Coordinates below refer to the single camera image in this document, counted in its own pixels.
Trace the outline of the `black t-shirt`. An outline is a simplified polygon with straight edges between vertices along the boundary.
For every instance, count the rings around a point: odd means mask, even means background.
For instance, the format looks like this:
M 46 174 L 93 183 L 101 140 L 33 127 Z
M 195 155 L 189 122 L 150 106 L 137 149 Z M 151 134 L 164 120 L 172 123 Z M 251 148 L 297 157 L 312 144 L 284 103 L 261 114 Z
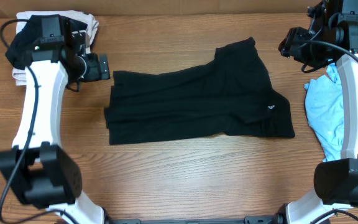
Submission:
M 159 75 L 115 71 L 104 111 L 111 145 L 228 136 L 294 138 L 289 101 L 272 87 L 255 40 Z

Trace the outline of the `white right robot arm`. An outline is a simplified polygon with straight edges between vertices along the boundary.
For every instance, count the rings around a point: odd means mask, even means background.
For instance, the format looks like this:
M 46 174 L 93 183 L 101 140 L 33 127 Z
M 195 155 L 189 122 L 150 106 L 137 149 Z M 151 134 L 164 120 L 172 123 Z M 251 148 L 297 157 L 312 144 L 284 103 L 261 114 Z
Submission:
M 341 158 L 322 162 L 314 187 L 301 199 L 283 205 L 273 223 L 322 223 L 336 213 L 358 208 L 358 22 L 342 21 L 313 37 L 294 27 L 278 47 L 284 57 L 313 68 L 335 62 L 344 97 L 344 141 Z

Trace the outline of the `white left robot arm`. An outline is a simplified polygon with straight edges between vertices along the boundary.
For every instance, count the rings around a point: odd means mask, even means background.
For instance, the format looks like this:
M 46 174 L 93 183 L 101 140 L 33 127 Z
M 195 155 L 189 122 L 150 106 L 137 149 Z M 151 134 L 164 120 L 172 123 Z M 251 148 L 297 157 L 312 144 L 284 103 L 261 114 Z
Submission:
M 83 191 L 81 171 L 63 150 L 60 118 L 64 91 L 72 83 L 110 77 L 108 58 L 86 51 L 82 30 L 58 14 L 25 20 L 35 34 L 22 52 L 7 45 L 24 67 L 26 90 L 21 123 L 7 151 L 0 151 L 0 172 L 6 180 L 1 198 L 13 192 L 23 205 L 54 213 L 67 223 L 109 223 L 107 211 Z

